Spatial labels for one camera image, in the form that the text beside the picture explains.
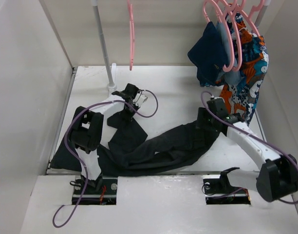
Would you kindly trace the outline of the black trousers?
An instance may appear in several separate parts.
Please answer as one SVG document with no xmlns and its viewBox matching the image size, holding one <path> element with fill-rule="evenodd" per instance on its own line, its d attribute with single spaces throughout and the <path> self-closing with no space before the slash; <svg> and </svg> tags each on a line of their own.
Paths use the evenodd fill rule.
<svg viewBox="0 0 298 234">
<path fill-rule="evenodd" d="M 106 176 L 152 176 L 195 163 L 213 145 L 219 132 L 209 122 L 211 115 L 200 107 L 196 121 L 174 127 L 154 138 L 133 119 L 120 114 L 107 119 L 116 129 L 108 148 L 97 148 L 98 164 Z"/>
</svg>

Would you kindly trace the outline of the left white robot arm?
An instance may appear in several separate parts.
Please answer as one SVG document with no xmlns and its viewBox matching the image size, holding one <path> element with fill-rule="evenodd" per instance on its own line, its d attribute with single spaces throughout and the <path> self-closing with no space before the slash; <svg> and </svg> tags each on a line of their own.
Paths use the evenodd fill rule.
<svg viewBox="0 0 298 234">
<path fill-rule="evenodd" d="M 98 164 L 97 148 L 102 138 L 104 120 L 118 114 L 119 122 L 130 122 L 134 110 L 139 110 L 148 97 L 135 85 L 127 84 L 123 91 L 114 91 L 94 107 L 76 108 L 70 125 L 67 142 L 75 148 L 80 158 L 81 180 L 85 192 L 98 193 L 102 189 L 102 172 Z"/>
</svg>

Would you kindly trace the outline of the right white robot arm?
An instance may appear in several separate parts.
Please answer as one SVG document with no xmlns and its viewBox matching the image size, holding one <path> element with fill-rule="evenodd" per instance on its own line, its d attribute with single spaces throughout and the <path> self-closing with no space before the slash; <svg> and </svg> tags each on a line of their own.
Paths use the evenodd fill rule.
<svg viewBox="0 0 298 234">
<path fill-rule="evenodd" d="M 253 160 L 257 171 L 231 167 L 220 172 L 217 184 L 222 193 L 232 189 L 258 192 L 267 202 L 282 201 L 283 197 L 298 192 L 298 165 L 292 155 L 258 138 L 239 114 L 229 114 L 221 97 L 211 96 L 202 101 L 197 125 L 214 130 L 235 142 Z"/>
</svg>

